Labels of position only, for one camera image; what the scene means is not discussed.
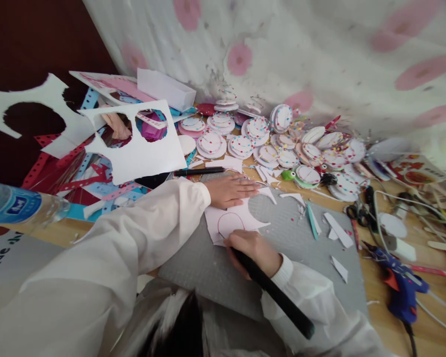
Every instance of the blue label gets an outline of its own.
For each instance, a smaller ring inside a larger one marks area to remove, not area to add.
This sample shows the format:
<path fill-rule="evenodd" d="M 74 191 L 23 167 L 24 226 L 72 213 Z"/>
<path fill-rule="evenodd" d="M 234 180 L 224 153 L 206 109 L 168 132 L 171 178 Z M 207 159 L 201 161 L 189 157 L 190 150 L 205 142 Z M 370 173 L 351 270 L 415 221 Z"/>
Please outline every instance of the blue label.
<path fill-rule="evenodd" d="M 11 188 L 11 196 L 0 210 L 0 223 L 20 223 L 33 216 L 41 207 L 41 195 L 17 187 Z"/>

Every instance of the water bottle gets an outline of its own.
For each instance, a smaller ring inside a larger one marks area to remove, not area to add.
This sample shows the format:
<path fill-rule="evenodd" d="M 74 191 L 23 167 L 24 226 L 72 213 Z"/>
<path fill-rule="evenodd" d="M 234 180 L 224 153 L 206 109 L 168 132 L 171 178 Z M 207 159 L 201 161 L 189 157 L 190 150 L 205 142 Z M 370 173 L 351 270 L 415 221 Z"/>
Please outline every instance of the water bottle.
<path fill-rule="evenodd" d="M 64 198 L 0 183 L 0 224 L 20 224 L 32 231 L 62 220 L 69 208 Z"/>

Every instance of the black hair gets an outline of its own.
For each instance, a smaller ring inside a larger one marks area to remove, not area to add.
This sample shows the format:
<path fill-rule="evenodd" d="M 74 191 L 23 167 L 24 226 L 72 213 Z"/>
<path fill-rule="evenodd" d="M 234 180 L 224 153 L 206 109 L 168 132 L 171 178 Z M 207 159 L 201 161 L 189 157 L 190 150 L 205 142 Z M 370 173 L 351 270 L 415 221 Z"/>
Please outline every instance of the black hair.
<path fill-rule="evenodd" d="M 161 321 L 157 321 L 147 335 L 137 357 L 203 357 L 208 351 L 204 337 L 203 312 L 195 291 L 183 303 L 174 325 L 161 336 L 156 336 Z"/>

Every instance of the hand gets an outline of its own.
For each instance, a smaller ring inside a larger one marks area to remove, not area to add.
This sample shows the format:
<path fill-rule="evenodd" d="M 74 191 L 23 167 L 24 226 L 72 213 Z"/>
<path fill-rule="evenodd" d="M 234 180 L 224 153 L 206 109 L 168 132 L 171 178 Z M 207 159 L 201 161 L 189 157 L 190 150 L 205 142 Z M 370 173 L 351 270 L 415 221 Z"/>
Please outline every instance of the hand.
<path fill-rule="evenodd" d="M 231 233 L 228 239 L 223 243 L 229 253 L 229 259 L 235 268 L 248 280 L 249 274 L 246 269 L 240 264 L 230 247 L 233 247 L 248 257 L 261 268 L 261 270 L 270 278 L 272 278 L 282 265 L 282 256 L 275 251 L 273 247 L 264 239 L 262 235 L 254 231 L 236 230 Z"/>
<path fill-rule="evenodd" d="M 248 179 L 240 180 L 243 177 L 244 175 L 239 174 L 204 182 L 212 198 L 211 205 L 220 209 L 241 206 L 243 204 L 241 198 L 259 194 L 258 189 L 261 185 Z"/>

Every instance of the white sleeve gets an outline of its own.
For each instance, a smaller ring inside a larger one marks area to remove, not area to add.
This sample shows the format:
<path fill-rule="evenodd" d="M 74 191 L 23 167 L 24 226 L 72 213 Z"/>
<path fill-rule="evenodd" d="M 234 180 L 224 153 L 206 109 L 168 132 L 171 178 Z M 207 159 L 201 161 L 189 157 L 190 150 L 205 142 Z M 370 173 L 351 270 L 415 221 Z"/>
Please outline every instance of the white sleeve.
<path fill-rule="evenodd" d="M 181 178 L 101 216 L 0 311 L 0 356 L 107 356 L 131 317 L 137 276 L 182 247 L 210 202 L 205 185 Z"/>
<path fill-rule="evenodd" d="M 272 281 L 315 324 L 307 340 L 281 308 L 264 292 L 264 316 L 294 353 L 305 356 L 391 356 L 377 332 L 359 311 L 346 312 L 324 275 L 283 255 L 283 263 Z"/>

